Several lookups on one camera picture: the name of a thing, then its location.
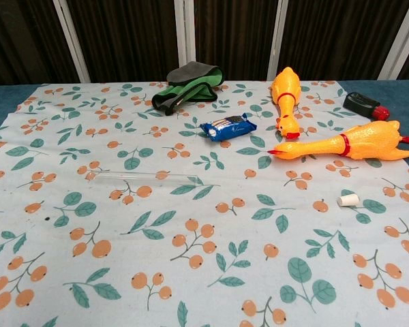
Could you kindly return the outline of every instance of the blue wrapper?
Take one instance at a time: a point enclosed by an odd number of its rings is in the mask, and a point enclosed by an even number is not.
[[[200,124],[200,127],[212,141],[224,141],[256,131],[256,125],[248,121],[246,114],[226,117],[212,123]]]

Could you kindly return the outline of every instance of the table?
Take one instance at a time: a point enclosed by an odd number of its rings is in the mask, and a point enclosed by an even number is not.
[[[169,117],[160,82],[38,88],[0,129],[0,326],[409,324],[409,167],[271,158],[268,86]],[[302,86],[302,141],[368,122]],[[242,112],[249,135],[198,127]]]

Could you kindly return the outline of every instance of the folded fabric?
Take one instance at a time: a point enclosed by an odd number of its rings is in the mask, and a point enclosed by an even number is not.
[[[224,73],[218,66],[191,61],[169,72],[166,79],[169,87],[154,95],[151,103],[170,116],[185,101],[215,101],[218,96],[212,88],[223,83]]]

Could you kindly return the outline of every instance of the yellow rubber chicken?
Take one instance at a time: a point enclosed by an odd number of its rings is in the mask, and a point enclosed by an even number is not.
[[[398,121],[373,121],[355,126],[332,138],[309,142],[285,142],[268,151],[280,159],[302,155],[335,153],[352,159],[378,158],[397,160],[409,157],[409,151],[397,149],[399,142],[409,143],[409,136],[400,136]]]
[[[278,74],[271,85],[273,102],[280,107],[280,119],[277,119],[276,128],[287,139],[300,136],[299,124],[295,119],[292,109],[300,100],[300,79],[292,68],[285,68]]]

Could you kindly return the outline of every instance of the white frame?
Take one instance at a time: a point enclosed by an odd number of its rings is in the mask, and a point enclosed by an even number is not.
[[[396,80],[409,55],[409,9],[389,49],[378,80]]]
[[[62,31],[67,40],[68,49],[70,50],[71,57],[74,62],[79,80],[81,83],[91,83],[89,77],[87,64],[83,57],[82,48],[79,44],[79,39],[74,28],[73,19],[70,14],[70,9],[66,0],[52,0],[55,5],[57,16],[61,22]]]
[[[196,60],[194,0],[174,0],[179,67]]]
[[[270,59],[268,63],[267,80],[274,80],[279,65],[280,48],[284,36],[286,12],[288,11],[288,0],[279,0],[275,14],[273,43],[271,43]]]

